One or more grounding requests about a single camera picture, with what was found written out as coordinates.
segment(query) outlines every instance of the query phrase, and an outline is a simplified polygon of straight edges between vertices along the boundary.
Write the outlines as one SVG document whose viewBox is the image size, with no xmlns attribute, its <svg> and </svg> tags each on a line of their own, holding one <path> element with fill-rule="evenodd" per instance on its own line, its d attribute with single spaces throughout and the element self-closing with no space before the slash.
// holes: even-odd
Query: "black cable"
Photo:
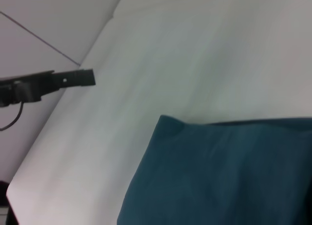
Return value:
<svg viewBox="0 0 312 225">
<path fill-rule="evenodd" d="M 23 105 L 24 105 L 24 103 L 21 102 L 18 116 L 16 116 L 16 118 L 7 126 L 5 126 L 4 128 L 0 128 L 0 131 L 4 131 L 4 130 L 8 129 L 9 127 L 11 127 L 13 124 L 15 124 L 18 121 L 18 119 L 20 118 L 21 112 L 23 111 Z"/>
</svg>

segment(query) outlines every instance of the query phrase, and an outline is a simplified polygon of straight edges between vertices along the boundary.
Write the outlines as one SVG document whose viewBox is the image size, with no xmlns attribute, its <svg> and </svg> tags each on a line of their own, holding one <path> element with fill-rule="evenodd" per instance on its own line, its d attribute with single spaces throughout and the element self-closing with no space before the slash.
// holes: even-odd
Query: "fabric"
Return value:
<svg viewBox="0 0 312 225">
<path fill-rule="evenodd" d="M 162 116 L 118 225 L 307 224 L 312 119 L 189 125 Z"/>
</svg>

